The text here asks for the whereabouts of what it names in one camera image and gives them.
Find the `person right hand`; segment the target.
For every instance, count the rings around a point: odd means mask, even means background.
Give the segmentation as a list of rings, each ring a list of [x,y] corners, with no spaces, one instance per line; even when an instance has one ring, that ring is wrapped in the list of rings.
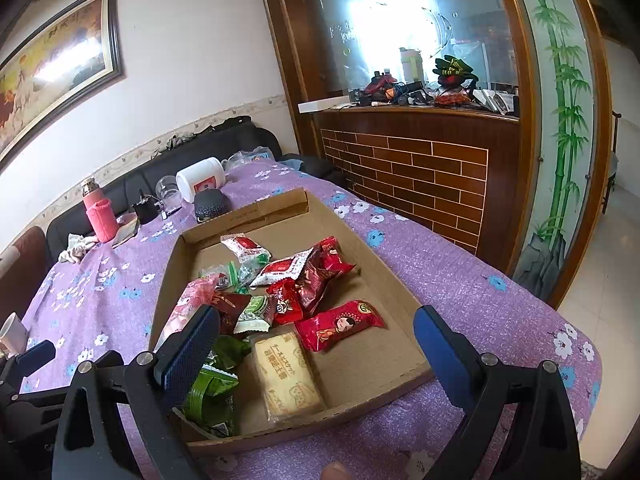
[[[323,467],[320,480],[352,480],[354,477],[340,462],[329,463]]]

